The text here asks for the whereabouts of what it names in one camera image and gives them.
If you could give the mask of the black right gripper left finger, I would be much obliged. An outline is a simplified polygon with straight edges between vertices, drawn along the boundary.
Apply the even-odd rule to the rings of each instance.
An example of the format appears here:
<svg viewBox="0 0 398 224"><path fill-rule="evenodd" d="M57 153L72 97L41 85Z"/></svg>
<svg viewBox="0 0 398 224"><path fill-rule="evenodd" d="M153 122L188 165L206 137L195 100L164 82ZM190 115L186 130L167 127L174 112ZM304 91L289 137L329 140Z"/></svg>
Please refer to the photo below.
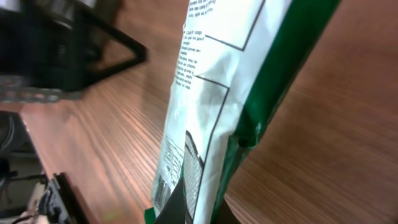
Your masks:
<svg viewBox="0 0 398 224"><path fill-rule="evenodd" d="M185 224L185 199L183 194L183 178L176 185L164 209L154 224Z"/></svg>

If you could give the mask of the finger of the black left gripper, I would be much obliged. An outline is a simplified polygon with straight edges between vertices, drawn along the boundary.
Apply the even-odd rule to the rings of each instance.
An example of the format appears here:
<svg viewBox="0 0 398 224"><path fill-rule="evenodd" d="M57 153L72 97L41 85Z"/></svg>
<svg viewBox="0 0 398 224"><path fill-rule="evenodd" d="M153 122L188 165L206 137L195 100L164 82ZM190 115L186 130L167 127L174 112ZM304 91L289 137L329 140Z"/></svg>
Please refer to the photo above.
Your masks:
<svg viewBox="0 0 398 224"><path fill-rule="evenodd" d="M91 67L91 64L101 59L102 50L91 42L91 28L105 33L111 39L129 49L134 56L102 70L95 70ZM147 49L124 32L95 16L91 11L79 7L77 9L77 56L83 57L81 62L77 63L77 77L80 79L81 88L84 90L106 78L145 62Z"/></svg>

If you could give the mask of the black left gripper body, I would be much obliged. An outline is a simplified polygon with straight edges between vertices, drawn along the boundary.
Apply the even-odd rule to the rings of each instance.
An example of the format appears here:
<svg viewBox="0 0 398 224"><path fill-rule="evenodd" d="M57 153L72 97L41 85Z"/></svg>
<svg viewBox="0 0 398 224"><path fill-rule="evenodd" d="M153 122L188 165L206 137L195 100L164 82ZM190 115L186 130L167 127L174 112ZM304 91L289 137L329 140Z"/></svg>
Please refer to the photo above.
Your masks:
<svg viewBox="0 0 398 224"><path fill-rule="evenodd" d="M1 8L1 75L22 77L23 85L82 91L90 84L83 32L67 28L35 1L18 11Z"/></svg>

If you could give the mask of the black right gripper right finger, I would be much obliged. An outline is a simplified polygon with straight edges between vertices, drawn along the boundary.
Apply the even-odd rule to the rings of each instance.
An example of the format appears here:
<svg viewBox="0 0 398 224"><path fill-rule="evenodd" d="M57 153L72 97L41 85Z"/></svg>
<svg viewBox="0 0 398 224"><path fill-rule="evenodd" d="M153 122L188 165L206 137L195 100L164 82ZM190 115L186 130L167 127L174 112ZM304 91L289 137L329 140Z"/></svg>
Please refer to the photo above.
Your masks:
<svg viewBox="0 0 398 224"><path fill-rule="evenodd" d="M223 199L219 207L218 213L216 214L216 217L211 224L241 224L241 223L230 209L226 200Z"/></svg>

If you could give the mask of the green glove package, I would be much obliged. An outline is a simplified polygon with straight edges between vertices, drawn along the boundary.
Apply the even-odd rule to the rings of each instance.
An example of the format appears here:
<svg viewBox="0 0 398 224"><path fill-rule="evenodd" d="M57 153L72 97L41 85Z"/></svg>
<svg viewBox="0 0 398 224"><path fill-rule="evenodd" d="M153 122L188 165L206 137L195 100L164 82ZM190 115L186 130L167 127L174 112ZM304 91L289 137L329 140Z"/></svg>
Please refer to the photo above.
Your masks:
<svg viewBox="0 0 398 224"><path fill-rule="evenodd" d="M189 2L146 223L181 177L185 223L212 223L338 4Z"/></svg>

